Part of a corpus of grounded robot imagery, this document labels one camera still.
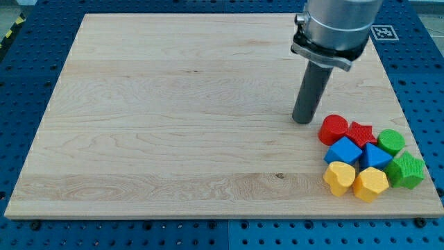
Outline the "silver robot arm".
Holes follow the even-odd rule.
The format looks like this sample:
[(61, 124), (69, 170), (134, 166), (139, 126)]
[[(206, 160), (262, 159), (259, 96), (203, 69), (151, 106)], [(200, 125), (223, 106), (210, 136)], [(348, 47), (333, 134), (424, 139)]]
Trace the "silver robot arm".
[(308, 0), (294, 19), (291, 51), (346, 72), (363, 53), (382, 0)]

